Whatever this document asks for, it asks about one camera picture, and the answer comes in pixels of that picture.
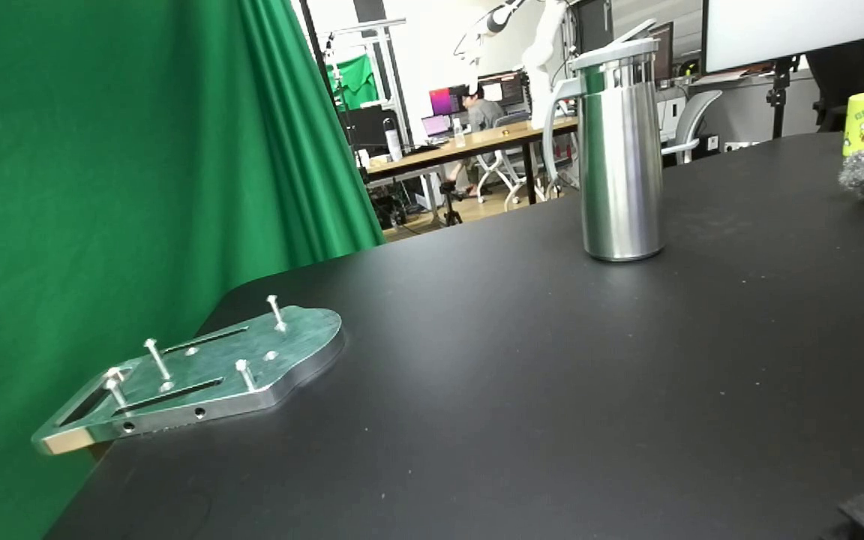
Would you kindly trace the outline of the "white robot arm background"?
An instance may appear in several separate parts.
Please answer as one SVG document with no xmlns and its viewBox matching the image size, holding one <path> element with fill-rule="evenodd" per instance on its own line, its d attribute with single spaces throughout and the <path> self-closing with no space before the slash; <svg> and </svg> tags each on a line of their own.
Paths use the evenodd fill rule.
<svg viewBox="0 0 864 540">
<path fill-rule="evenodd" d="M 513 15 L 526 6 L 528 0 L 497 0 L 488 6 L 452 45 L 452 56 L 462 60 L 466 67 L 479 62 L 483 39 L 497 36 L 508 29 Z M 560 29 L 560 20 L 579 0 L 543 0 L 543 13 L 534 26 L 530 45 L 521 50 L 521 72 L 528 76 L 530 88 L 530 121 L 528 126 L 543 135 L 540 153 L 549 176 L 558 176 L 555 167 L 555 149 L 551 149 L 551 122 L 555 122 L 555 102 L 558 91 L 551 85 L 551 56 L 555 56 L 555 32 Z"/>
</svg>

